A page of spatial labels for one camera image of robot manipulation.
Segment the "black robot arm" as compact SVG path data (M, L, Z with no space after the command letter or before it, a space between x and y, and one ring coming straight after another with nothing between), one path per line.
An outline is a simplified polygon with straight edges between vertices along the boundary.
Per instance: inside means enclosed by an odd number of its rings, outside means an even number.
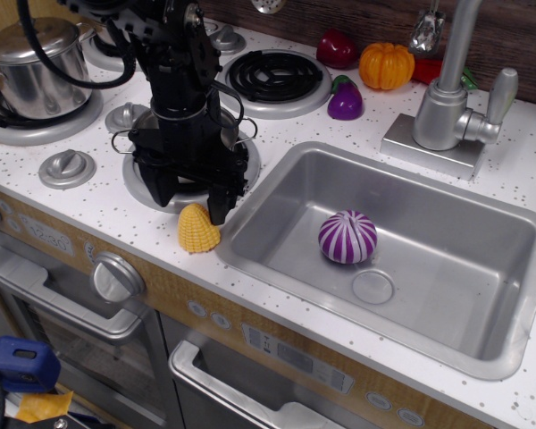
M207 189L210 220L221 225L243 196L247 154L228 134L240 117L222 112L220 94L237 93L217 81L218 49L205 32L196 1L66 1L64 6L102 23L116 46L126 46L151 88L150 114L128 137L151 198L167 206L180 180Z

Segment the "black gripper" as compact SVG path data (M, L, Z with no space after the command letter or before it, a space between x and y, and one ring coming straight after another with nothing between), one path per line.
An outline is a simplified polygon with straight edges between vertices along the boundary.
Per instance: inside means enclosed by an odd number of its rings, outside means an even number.
M165 137L160 129L142 129L128 135L134 145L133 157L152 199L166 207L184 178L209 192L208 212L212 224L224 224L244 194L247 155L224 146L219 128L202 136L181 132Z

